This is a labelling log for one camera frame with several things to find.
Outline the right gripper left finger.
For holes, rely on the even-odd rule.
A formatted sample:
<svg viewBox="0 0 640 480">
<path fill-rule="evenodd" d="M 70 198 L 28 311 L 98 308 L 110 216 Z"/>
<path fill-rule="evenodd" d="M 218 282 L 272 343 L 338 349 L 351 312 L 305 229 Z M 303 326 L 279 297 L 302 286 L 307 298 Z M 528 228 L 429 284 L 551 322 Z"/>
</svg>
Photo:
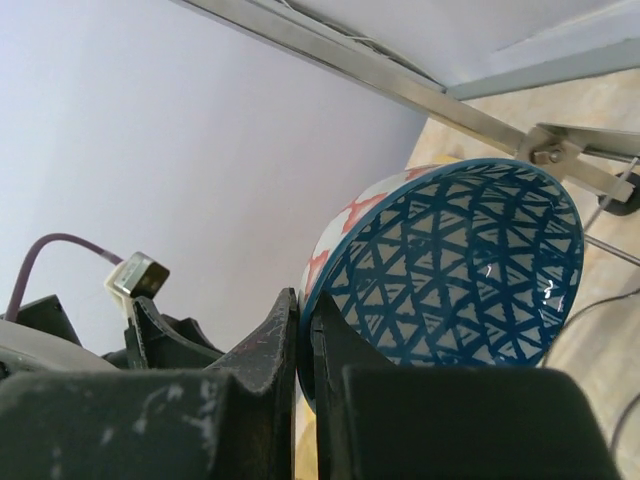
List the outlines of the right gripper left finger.
<svg viewBox="0 0 640 480">
<path fill-rule="evenodd" d="M 5 479 L 290 479 L 298 307 L 282 290 L 204 369 L 20 373 L 1 385 Z"/>
</svg>

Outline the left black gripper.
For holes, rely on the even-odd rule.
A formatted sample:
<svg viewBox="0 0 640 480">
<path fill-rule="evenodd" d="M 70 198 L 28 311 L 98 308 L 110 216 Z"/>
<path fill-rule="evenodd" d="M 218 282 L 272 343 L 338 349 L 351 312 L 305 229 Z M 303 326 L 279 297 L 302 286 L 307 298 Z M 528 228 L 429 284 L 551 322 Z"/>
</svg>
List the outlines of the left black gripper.
<svg viewBox="0 0 640 480">
<path fill-rule="evenodd" d="M 1 321 L 1 371 L 198 369 L 223 356 L 197 321 L 164 315 L 142 297 L 133 303 L 124 339 L 123 349 L 103 356 L 83 348 L 58 297 L 50 295 L 21 307 L 16 321 Z"/>
</svg>

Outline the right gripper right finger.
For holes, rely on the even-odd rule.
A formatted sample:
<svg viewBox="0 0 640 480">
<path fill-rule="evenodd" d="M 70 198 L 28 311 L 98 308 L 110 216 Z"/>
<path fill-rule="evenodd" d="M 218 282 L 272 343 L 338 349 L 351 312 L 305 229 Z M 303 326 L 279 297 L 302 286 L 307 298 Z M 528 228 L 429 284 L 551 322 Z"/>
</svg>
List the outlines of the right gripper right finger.
<svg viewBox="0 0 640 480">
<path fill-rule="evenodd" d="M 323 479 L 615 479 L 590 405 L 541 368 L 401 367 L 322 294 L 311 324 Z"/>
</svg>

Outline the blue patterned bowl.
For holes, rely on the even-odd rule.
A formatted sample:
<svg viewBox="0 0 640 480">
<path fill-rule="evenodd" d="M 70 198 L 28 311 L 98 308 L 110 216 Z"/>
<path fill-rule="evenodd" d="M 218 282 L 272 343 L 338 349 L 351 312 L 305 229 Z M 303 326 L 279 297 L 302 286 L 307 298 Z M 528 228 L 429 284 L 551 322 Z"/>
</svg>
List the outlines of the blue patterned bowl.
<svg viewBox="0 0 640 480">
<path fill-rule="evenodd" d="M 325 228 L 301 278 L 305 398 L 322 293 L 393 363 L 534 366 L 567 321 L 584 246 L 567 190 L 515 160 L 432 164 L 370 186 Z"/>
</svg>

